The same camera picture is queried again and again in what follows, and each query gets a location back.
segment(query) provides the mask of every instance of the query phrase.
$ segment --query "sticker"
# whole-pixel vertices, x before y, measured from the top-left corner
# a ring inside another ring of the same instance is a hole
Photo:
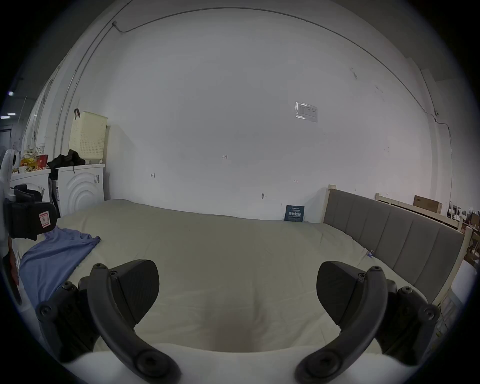
[[[295,103],[295,117],[303,120],[318,122],[318,108],[304,103]]]
[[[40,217],[40,224],[42,225],[42,228],[50,225],[50,215],[48,214],[48,211],[39,214],[38,217]]]
[[[285,221],[303,221],[305,207],[298,205],[287,205],[285,210]]]
[[[38,191],[41,193],[42,198],[43,198],[43,194],[45,193],[45,188],[43,188],[41,185],[38,185],[38,186],[37,186],[37,189],[38,189]]]

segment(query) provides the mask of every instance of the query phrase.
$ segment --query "white washing machine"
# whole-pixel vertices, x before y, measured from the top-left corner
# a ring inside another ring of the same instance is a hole
[[[58,168],[58,180],[53,180],[52,183],[60,216],[66,216],[105,201],[104,169],[105,164]]]
[[[13,173],[10,179],[10,188],[16,185],[26,184],[28,189],[42,194],[42,201],[50,203],[50,189],[48,188],[48,175],[50,169],[40,171]]]

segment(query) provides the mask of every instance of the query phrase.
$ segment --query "blue cloth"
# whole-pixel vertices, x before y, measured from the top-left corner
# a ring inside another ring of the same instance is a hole
[[[45,233],[45,240],[30,248],[20,262],[20,278],[33,307],[50,299],[99,242],[100,237],[67,228]]]

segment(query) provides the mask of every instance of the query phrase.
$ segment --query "beige bedsheet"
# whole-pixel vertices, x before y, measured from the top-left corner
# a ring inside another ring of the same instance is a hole
[[[63,217],[58,225],[102,239],[72,274],[74,284],[96,263],[109,268],[136,259],[156,263],[160,292],[135,328],[150,344],[224,352],[322,347],[339,334],[316,295],[324,261],[364,270],[380,265],[399,287],[408,285],[326,224],[201,215],[111,200]],[[23,255],[33,244],[17,240],[15,248]],[[99,341],[96,350],[105,349]],[[369,351],[380,352],[376,342]]]

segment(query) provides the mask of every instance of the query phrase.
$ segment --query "white plastic basket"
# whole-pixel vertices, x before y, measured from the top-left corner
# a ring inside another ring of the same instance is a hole
[[[101,160],[107,120],[108,118],[105,116],[85,111],[80,114],[80,117],[75,115],[70,133],[69,149],[77,151],[84,160]]]

